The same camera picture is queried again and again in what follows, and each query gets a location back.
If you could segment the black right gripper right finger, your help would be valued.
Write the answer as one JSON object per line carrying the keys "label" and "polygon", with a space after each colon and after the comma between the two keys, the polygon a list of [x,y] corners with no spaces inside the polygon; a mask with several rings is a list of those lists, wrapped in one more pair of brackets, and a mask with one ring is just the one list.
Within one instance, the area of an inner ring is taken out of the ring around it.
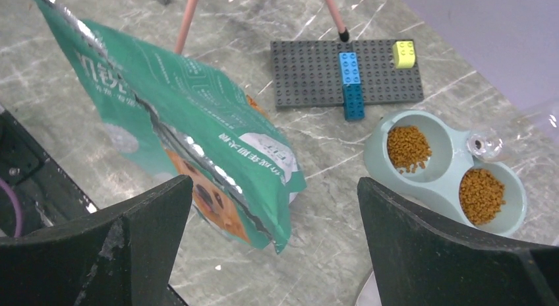
{"label": "black right gripper right finger", "polygon": [[558,304],[556,246],[471,228],[369,177],[357,195],[381,304]]}

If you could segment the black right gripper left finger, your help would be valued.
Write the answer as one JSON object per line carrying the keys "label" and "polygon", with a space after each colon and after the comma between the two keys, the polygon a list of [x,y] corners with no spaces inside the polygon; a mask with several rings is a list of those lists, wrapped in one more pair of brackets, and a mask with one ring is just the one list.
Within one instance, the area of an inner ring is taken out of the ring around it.
{"label": "black right gripper left finger", "polygon": [[181,175],[141,195],[1,240],[2,305],[173,305],[168,281],[191,207]]}

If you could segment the green pet food bag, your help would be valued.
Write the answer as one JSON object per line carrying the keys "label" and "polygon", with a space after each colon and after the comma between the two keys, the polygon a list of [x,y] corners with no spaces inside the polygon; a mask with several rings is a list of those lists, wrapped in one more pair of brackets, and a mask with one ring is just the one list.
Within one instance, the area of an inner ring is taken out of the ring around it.
{"label": "green pet food bag", "polygon": [[187,175],[198,213],[257,249],[284,250],[307,184],[286,137],[219,69],[34,0],[114,147],[147,173]]}

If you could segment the metal food scoop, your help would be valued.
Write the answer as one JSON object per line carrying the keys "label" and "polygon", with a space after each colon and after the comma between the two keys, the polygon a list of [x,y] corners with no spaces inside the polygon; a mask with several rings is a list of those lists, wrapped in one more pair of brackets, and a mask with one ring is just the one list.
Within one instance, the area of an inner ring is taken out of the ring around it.
{"label": "metal food scoop", "polygon": [[381,306],[380,294],[374,275],[374,270],[365,276],[361,282],[359,292],[355,300],[355,306]]}

